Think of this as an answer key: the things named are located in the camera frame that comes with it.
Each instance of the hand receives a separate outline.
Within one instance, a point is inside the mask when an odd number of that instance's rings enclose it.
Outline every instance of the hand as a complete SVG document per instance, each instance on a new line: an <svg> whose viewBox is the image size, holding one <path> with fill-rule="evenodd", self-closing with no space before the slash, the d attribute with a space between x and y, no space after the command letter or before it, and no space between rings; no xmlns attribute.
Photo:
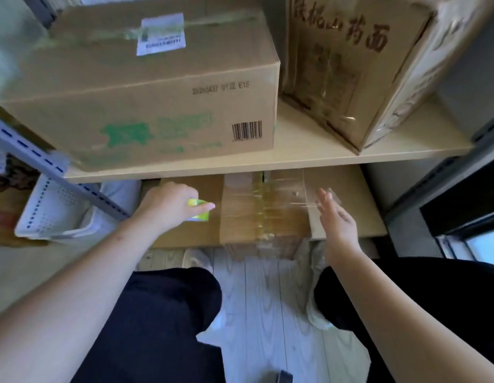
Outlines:
<svg viewBox="0 0 494 383"><path fill-rule="evenodd" d="M333 262L344 255L362 253L359 246L359 236L355 220L332 198L320 188L318 196L318 210L320 211L320 222L327 235L327 247L325 259L332 266Z"/></svg>
<svg viewBox="0 0 494 383"><path fill-rule="evenodd" d="M144 220L148 225L157 229L160 235L179 226L188 218L215 208L213 203L191 207L187 204L188 199L199 199L196 189L172 181L165 183L146 193L132 218Z"/></svg>

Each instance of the shoe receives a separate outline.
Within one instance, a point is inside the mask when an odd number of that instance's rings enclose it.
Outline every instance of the shoe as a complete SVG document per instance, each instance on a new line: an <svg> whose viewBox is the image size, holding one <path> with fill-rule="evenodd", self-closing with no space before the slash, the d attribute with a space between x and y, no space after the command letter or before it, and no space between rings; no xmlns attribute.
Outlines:
<svg viewBox="0 0 494 383"><path fill-rule="evenodd" d="M213 274L213 267L210 258L198 249L187 249L185 250L185 254L183 254L182 259L182 268L202 268L208 270L211 274ZM220 309L219 313L215 316L210 326L207 328L205 332L219 330L225 327L225 312L223 309Z"/></svg>
<svg viewBox="0 0 494 383"><path fill-rule="evenodd" d="M307 299L306 313L309 322L314 327L320 330L329 330L330 328L335 328L334 325L322 315L314 301L314 288L318 284L321 273L328 266L323 255L324 248L325 242L320 242L314 247L313 251L311 251L312 283Z"/></svg>
<svg viewBox="0 0 494 383"><path fill-rule="evenodd" d="M210 258L198 249L186 249L183 254L182 268L202 268L213 274L213 267Z"/></svg>

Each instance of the leg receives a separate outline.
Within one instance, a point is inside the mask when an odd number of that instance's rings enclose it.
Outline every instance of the leg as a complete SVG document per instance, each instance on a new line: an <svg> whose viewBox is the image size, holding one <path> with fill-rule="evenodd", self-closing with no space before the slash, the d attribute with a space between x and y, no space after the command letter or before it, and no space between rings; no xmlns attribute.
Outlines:
<svg viewBox="0 0 494 383"><path fill-rule="evenodd" d="M204 269L134 273L72 382L225 381L220 348L195 338L221 301Z"/></svg>
<svg viewBox="0 0 494 383"><path fill-rule="evenodd" d="M374 262L423 309L494 363L493 265L443 258ZM379 374L389 373L331 268L320 276L314 298L330 322L352 330L368 349L372 358L368 380L378 381Z"/></svg>

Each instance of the forearm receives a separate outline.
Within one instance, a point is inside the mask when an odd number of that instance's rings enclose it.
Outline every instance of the forearm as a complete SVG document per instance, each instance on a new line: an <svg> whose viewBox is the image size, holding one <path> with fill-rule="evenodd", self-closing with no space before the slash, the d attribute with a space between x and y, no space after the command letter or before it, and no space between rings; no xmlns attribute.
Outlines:
<svg viewBox="0 0 494 383"><path fill-rule="evenodd" d="M361 253L333 264L391 374L402 382L494 382L494 366Z"/></svg>
<svg viewBox="0 0 494 383"><path fill-rule="evenodd" d="M158 236L129 219L0 315L0 382L70 381Z"/></svg>

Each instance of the white plastic basket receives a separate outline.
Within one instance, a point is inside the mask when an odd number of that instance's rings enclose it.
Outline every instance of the white plastic basket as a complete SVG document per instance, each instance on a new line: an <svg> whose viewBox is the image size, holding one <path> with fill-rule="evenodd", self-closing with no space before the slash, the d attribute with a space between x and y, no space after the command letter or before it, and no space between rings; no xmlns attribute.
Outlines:
<svg viewBox="0 0 494 383"><path fill-rule="evenodd" d="M125 211L133 213L140 187L140 180L107 181L100 190ZM29 239L90 245L114 231L117 224L115 219L42 174L14 233Z"/></svg>

